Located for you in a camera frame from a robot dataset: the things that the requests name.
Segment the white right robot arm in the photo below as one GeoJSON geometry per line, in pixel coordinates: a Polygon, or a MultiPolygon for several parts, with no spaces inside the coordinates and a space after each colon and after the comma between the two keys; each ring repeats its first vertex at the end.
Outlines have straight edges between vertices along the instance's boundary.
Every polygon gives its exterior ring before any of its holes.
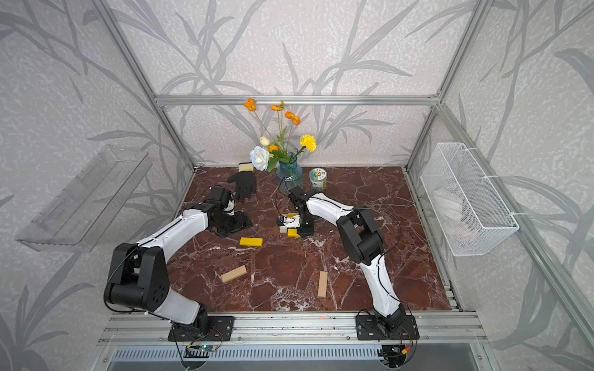
{"type": "Polygon", "coordinates": [[[337,228],[346,254],[364,273],[378,322],[388,331],[399,327],[406,311],[391,286],[385,265],[385,238],[371,210],[341,204],[324,193],[306,193],[299,187],[289,190],[289,200],[299,215],[296,232],[301,237],[313,235],[317,217],[337,228]]]}

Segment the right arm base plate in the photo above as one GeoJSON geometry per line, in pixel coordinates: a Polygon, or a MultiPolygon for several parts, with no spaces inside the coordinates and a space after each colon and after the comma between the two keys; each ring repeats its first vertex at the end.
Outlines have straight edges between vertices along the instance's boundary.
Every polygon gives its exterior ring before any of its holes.
{"type": "Polygon", "coordinates": [[[391,323],[376,315],[355,317],[358,340],[402,340],[417,341],[420,338],[418,326],[413,315],[406,315],[399,324],[391,323]]]}

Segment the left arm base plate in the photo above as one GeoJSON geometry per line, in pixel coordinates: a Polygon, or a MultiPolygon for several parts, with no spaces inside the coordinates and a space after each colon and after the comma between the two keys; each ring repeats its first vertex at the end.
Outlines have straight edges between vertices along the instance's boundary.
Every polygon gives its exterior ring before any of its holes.
{"type": "Polygon", "coordinates": [[[208,319],[192,325],[173,323],[168,340],[178,343],[191,341],[229,342],[234,324],[235,317],[230,315],[209,315],[208,319]]]}

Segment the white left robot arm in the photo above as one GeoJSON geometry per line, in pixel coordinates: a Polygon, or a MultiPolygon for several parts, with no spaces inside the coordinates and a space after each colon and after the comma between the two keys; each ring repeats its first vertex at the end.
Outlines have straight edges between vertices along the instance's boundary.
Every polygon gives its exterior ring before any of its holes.
{"type": "Polygon", "coordinates": [[[167,263],[196,235],[203,232],[226,237],[252,227],[247,213],[235,210],[235,198],[221,186],[195,203],[162,229],[134,244],[114,249],[104,303],[131,312],[148,312],[179,326],[201,332],[209,329],[207,307],[176,292],[170,285],[167,263]]]}

